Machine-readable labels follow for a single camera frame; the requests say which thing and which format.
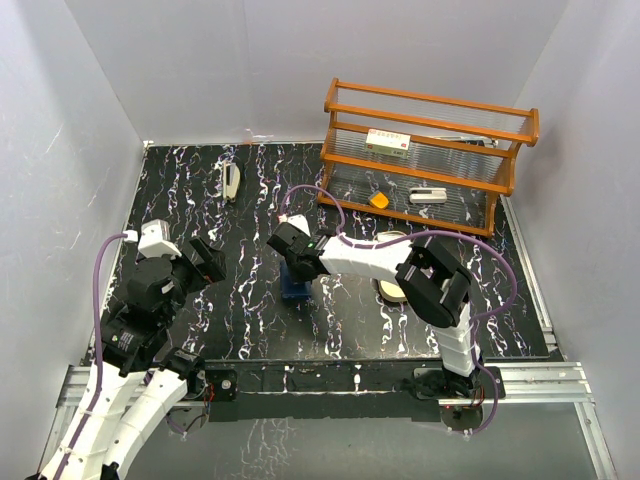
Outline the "blue card holder wallet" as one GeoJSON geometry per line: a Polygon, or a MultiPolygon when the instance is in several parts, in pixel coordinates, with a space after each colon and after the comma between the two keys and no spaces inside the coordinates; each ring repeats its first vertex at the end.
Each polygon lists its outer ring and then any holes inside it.
{"type": "Polygon", "coordinates": [[[283,300],[308,300],[311,298],[311,283],[295,283],[285,261],[279,265],[280,292],[283,300]]]}

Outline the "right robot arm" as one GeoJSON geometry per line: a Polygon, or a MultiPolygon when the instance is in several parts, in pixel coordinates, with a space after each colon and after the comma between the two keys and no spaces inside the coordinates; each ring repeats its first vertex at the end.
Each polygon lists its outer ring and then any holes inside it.
{"type": "Polygon", "coordinates": [[[479,348],[472,339],[471,274],[431,233],[415,239],[358,241],[345,234],[307,234],[280,223],[267,244],[279,253],[292,281],[321,275],[357,275],[398,286],[414,314],[431,326],[443,363],[444,391],[469,398],[482,382],[474,362],[479,348]]]}

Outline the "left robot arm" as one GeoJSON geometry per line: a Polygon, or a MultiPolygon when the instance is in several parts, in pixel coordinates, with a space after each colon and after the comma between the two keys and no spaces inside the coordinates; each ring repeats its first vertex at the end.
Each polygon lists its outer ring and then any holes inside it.
{"type": "Polygon", "coordinates": [[[170,241],[163,223],[125,230],[104,241],[135,243],[143,258],[126,284],[120,308],[107,318],[93,299],[95,359],[68,429],[37,479],[123,479],[154,430],[183,398],[206,387],[203,359],[181,348],[154,358],[189,295],[222,281],[225,254],[190,240],[197,262],[170,241]]]}

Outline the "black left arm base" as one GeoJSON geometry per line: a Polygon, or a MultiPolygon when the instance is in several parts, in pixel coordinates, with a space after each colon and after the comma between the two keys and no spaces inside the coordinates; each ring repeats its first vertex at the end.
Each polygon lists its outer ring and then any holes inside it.
{"type": "Polygon", "coordinates": [[[216,403],[237,397],[237,373],[232,369],[200,370],[188,383],[187,394],[171,408],[165,422],[173,434],[186,439],[211,420],[216,403]]]}

